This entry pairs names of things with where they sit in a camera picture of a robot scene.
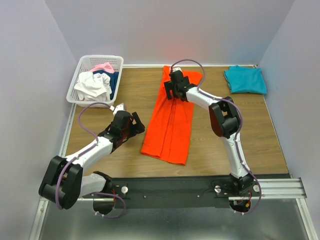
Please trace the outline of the orange t shirt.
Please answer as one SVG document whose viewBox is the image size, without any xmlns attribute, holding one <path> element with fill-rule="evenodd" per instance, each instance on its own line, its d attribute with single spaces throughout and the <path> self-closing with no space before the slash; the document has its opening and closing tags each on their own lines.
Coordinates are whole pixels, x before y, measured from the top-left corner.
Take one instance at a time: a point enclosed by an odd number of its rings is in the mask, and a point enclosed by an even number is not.
<svg viewBox="0 0 320 240">
<path fill-rule="evenodd" d="M 192 134 L 194 104 L 168 100 L 164 83 L 170 80 L 170 67 L 162 69 L 155 107 L 140 152 L 171 164 L 187 163 Z"/>
</svg>

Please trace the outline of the teal t shirt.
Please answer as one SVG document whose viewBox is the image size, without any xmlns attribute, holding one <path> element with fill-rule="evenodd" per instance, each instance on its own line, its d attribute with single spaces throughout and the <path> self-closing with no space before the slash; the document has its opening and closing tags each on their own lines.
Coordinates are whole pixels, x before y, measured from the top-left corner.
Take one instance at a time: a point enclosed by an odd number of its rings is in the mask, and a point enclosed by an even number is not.
<svg viewBox="0 0 320 240">
<path fill-rule="evenodd" d="M 230 66 L 224 71 L 224 77 L 232 94 L 260 94 L 268 93 L 260 68 Z"/>
</svg>

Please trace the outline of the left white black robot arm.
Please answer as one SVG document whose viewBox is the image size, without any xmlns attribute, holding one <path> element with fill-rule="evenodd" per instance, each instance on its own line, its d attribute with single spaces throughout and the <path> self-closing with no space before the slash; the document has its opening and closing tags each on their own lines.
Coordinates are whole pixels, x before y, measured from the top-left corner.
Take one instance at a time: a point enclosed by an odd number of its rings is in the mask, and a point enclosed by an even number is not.
<svg viewBox="0 0 320 240">
<path fill-rule="evenodd" d="M 117 111 L 110 125 L 93 142 L 71 155 L 57 155 L 50 160 L 38 194 L 66 210 L 79 197 L 94 192 L 101 198 L 107 197 L 111 191 L 110 178 L 101 172 L 84 176 L 84 171 L 144 131 L 136 112 Z"/>
</svg>

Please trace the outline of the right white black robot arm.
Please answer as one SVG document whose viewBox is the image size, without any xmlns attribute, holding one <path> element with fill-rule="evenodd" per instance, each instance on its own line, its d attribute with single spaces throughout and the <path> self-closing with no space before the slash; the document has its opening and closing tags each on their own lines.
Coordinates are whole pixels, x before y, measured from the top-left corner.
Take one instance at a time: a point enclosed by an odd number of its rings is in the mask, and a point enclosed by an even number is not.
<svg viewBox="0 0 320 240">
<path fill-rule="evenodd" d="M 232 98 L 212 95 L 199 85 L 190 83 L 179 67 L 169 70 L 169 78 L 164 83 L 169 100 L 180 99 L 208 110 L 211 128 L 226 149 L 230 166 L 230 191 L 241 196 L 256 185 L 261 195 L 261 185 L 251 172 L 242 149 L 240 130 L 243 127 L 243 115 Z"/>
</svg>

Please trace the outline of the white crumpled t shirt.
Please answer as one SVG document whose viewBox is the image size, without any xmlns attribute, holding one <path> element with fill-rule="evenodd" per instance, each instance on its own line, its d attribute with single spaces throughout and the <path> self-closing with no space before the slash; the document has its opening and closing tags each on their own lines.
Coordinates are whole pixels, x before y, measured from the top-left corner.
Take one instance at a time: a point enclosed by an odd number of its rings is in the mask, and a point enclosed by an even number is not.
<svg viewBox="0 0 320 240">
<path fill-rule="evenodd" d="M 108 102 L 112 94 L 110 81 L 106 73 L 81 72 L 73 89 L 80 101 Z"/>
</svg>

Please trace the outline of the navy blue t shirt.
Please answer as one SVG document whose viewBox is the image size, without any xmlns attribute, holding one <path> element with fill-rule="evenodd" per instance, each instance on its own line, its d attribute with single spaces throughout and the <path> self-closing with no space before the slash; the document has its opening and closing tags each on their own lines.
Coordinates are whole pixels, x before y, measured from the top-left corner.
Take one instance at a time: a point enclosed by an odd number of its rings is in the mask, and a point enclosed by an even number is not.
<svg viewBox="0 0 320 240">
<path fill-rule="evenodd" d="M 93 72 L 93 74 L 106 74 L 110 77 L 110 88 L 111 88 L 111 94 L 110 94 L 110 99 L 112 100 L 114 98 L 115 92 L 116 92 L 116 86 L 118 82 L 118 77 L 119 77 L 119 72 L 106 72 L 104 70 L 96 70 Z"/>
</svg>

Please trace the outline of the pink t shirt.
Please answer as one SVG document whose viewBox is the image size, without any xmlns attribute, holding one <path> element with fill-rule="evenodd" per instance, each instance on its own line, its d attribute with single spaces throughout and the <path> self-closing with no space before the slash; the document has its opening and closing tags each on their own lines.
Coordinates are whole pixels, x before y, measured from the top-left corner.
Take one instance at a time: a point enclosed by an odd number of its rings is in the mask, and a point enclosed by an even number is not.
<svg viewBox="0 0 320 240">
<path fill-rule="evenodd" d="M 113 74 L 115 72 L 114 68 L 109 62 L 97 64 L 94 66 L 94 68 L 90 70 L 90 72 L 95 72 L 95 71 L 105 71 L 110 74 Z"/>
</svg>

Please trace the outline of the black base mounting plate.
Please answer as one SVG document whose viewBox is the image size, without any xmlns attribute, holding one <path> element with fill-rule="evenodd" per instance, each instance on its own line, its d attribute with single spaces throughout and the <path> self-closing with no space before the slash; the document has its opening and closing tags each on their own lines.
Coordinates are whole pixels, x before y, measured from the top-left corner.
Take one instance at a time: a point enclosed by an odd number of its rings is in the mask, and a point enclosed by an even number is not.
<svg viewBox="0 0 320 240">
<path fill-rule="evenodd" d="M 107 190 L 122 197 L 128 209 L 229 208 L 258 197 L 254 183 L 243 190 L 232 186 L 228 175 L 178 177 L 114 177 Z"/>
</svg>

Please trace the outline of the white plastic laundry basket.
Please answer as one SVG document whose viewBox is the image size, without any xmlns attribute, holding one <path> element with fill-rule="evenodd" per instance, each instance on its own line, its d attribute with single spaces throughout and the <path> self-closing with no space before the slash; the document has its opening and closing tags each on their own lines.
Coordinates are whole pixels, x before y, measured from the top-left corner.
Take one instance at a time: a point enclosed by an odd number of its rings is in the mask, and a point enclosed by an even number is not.
<svg viewBox="0 0 320 240">
<path fill-rule="evenodd" d="M 77 104 L 81 107 L 86 107 L 89 104 L 93 103 L 93 101 L 80 100 L 78 94 L 76 93 L 76 90 L 74 89 L 74 86 L 76 85 L 76 81 L 78 80 L 80 73 L 88 72 L 89 70 L 93 69 L 96 65 L 104 63 L 110 63 L 110 65 L 117 73 L 115 78 L 115 87 L 111 93 L 111 99 L 109 101 L 106 101 L 107 104 L 111 106 L 114 105 L 119 91 L 124 59 L 123 57 L 117 55 L 99 54 L 84 55 L 79 59 L 66 95 L 66 99 L 69 103 Z"/>
</svg>

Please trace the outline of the aluminium extrusion frame rail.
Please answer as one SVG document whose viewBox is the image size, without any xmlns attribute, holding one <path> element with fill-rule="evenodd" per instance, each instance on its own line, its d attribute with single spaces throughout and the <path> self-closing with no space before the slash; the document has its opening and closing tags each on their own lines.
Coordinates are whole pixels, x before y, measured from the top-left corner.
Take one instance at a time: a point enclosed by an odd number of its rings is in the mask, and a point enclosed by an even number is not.
<svg viewBox="0 0 320 240">
<path fill-rule="evenodd" d="M 152 112 L 158 96 L 160 81 L 163 76 L 163 64 L 125 64 L 122 69 L 117 103 L 124 102 L 129 110 L 137 111 L 143 124 L 151 120 Z M 216 96 L 229 95 L 229 89 L 224 77 L 224 71 L 229 65 L 204 65 L 205 81 L 202 89 Z M 231 94 L 236 105 L 244 115 L 244 127 L 241 130 L 241 144 L 245 159 L 254 174 L 284 174 L 289 173 L 285 157 L 280 147 L 277 134 L 272 123 L 265 98 L 257 94 Z M 71 122 L 71 135 L 66 143 L 66 151 L 84 147 L 92 141 L 92 136 L 81 130 L 76 123 L 76 117 L 81 107 L 75 107 L 75 117 L 69 120 L 74 106 L 67 108 L 67 120 L 63 122 L 62 135 L 58 141 L 58 150 L 64 144 L 65 130 Z M 86 110 L 81 117 L 82 123 L 90 130 L 98 132 L 111 120 L 110 113 L 105 108 Z M 229 171 L 229 163 L 223 144 L 214 137 L 209 124 L 209 115 L 200 107 L 194 108 L 192 119 L 192 134 L 188 160 L 185 166 L 174 165 L 140 153 L 145 137 L 134 137 L 124 144 L 115 155 L 104 158 L 87 170 L 104 171 L 115 177 L 182 177 L 224 175 Z"/>
</svg>

